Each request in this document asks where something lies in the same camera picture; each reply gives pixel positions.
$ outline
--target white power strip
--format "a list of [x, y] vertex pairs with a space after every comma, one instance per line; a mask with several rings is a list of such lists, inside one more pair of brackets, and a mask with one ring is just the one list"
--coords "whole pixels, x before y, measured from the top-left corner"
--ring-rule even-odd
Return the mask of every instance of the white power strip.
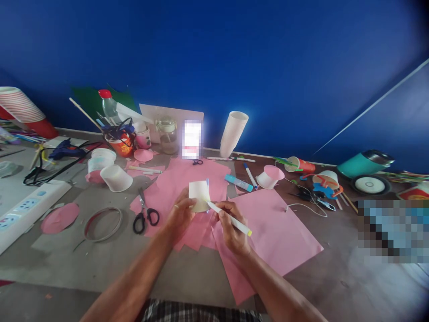
[[51, 180], [0, 216], [0, 255], [70, 188], [64, 181]]

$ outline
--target blue glue stick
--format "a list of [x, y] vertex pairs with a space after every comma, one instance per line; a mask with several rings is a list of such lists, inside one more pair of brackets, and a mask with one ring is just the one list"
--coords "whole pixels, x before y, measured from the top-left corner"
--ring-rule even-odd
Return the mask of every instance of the blue glue stick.
[[253, 187], [251, 185], [249, 185], [248, 183], [245, 183], [244, 181], [241, 181], [240, 179], [237, 179], [236, 177], [233, 177], [227, 174], [225, 176], [225, 180], [230, 183], [234, 183], [236, 186], [239, 186], [240, 188], [243, 188], [248, 192], [252, 192]]

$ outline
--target right hand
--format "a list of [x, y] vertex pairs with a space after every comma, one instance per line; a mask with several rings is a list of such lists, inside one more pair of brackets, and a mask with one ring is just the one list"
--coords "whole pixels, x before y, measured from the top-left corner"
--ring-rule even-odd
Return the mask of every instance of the right hand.
[[232, 225], [231, 218], [227, 213], [246, 226], [247, 220], [241, 215], [240, 210], [238, 210], [234, 202], [221, 201], [216, 203], [216, 206], [223, 209], [219, 212], [218, 217], [222, 224], [225, 244], [235, 255], [248, 255], [252, 249], [247, 241], [247, 235]]

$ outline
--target plastic bottle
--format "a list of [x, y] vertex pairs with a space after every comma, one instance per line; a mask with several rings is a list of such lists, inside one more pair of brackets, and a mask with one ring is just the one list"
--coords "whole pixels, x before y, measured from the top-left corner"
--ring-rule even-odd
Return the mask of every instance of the plastic bottle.
[[122, 121], [116, 111], [117, 102], [112, 98], [112, 93], [107, 89], [100, 89], [98, 93], [103, 99], [103, 112], [105, 117], [107, 117], [109, 122], [111, 122], [110, 118], [112, 118], [116, 124], [121, 123]]

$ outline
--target teal container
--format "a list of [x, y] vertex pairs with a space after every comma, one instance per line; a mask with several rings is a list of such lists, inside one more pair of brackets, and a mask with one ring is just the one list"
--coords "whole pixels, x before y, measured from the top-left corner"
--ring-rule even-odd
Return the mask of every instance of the teal container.
[[395, 160], [391, 156], [372, 149], [355, 155], [337, 166], [337, 169], [346, 177], [353, 179], [360, 175], [385, 171], [393, 162]]

